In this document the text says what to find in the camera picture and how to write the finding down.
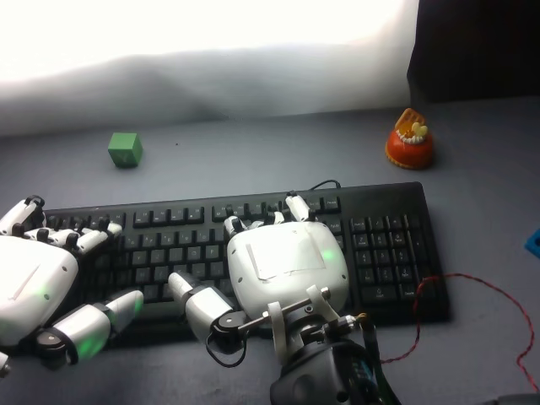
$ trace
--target green block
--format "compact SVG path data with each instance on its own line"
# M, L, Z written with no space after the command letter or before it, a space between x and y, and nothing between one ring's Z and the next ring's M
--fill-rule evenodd
M109 142L109 155L116 167L137 166L143 156L141 138L136 133L113 133Z

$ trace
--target table surface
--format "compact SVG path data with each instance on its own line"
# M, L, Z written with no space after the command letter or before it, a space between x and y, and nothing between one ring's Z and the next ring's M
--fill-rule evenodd
M303 190L329 178L343 186L420 181L447 273L470 273L514 295L540 325L540 261L523 248L540 228L538 98L425 106L436 163L391 165L384 143L400 111L363 111L257 121L139 128L140 166L118 170L110 130L0 139L0 212L39 194L46 208L142 203ZM385 367L402 403L474 404L531 387L516 366L527 325L504 297L451 280L454 319L423 327L417 350ZM414 340L414 327L379 329L381 355ZM540 378L540 348L525 360ZM270 403L278 377L271 341L253 338L245 362L227 370L189 337L107 350L51 373L17 358L0 383L3 403Z

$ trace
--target white backdrop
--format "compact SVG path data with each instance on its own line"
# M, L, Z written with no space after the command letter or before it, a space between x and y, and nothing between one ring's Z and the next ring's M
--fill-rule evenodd
M409 102L418 0L2 9L0 135Z

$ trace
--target keyboard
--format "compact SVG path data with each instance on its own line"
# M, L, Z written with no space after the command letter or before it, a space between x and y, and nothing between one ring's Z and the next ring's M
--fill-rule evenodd
M342 187L298 192L341 246L350 293L343 313L368 312L375 322L413 321L419 282L441 274L424 191L420 183ZM118 242L81 267L63 311L104 300L117 291L143 291L137 323L177 321L167 279L185 271L219 289L237 309L227 268L223 221L226 207L247 224L267 210L286 211L286 192L184 201L146 202L47 212L49 225L67 228L80 219L97 227L109 217L123 227ZM444 283L422 293L425 320L448 317Z

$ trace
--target red wire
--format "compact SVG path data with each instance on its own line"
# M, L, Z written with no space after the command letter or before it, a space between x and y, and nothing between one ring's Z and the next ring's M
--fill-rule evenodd
M473 277L473 276L469 276L468 274L461 274L461 273L445 274L442 277L443 278L464 277L464 278L468 278L469 280L474 280L474 281L476 281L478 283L486 285L487 287L490 287L491 289L494 289L498 293L501 293L504 297L506 297L508 300L512 301L512 303L519 308L520 312L525 317L526 324L529 326L529 332L531 333L531 337L529 339L529 344L527 345L525 350L523 350L517 356L516 363L519 366L519 368L521 369L521 371L523 372L523 374L525 375L525 377L529 380L529 383L532 385L532 388L534 389L534 391L535 392L540 392L540 390L538 390L538 386L536 385L536 383L534 382L534 379L532 378L532 375L529 374L529 372L527 371L525 366L521 363L523 358L525 356L527 356L528 353L531 351L532 345L534 344L534 328L532 327L531 318L529 317L529 315L527 314L525 309L521 306L521 304L514 297L512 297L510 294L506 293L505 291L503 291L499 287L495 287L491 283L483 281L481 278L476 278L476 277ZM399 357L395 357L393 359L381 360L381 364L389 364L389 363L392 363L394 361L405 359L419 345L419 340L420 340L420 319L417 316L417 309L419 307L419 295L420 295L420 292L422 292L422 288L425 286L426 282L434 282L434 281L439 280L440 278L441 278L440 276L426 277L426 278L424 278L422 283L420 283L420 285L418 286L418 288L416 290L416 298L414 299L414 304L413 304L413 313L416 316L416 338L414 339L413 346L411 346L411 348L405 354L402 354Z

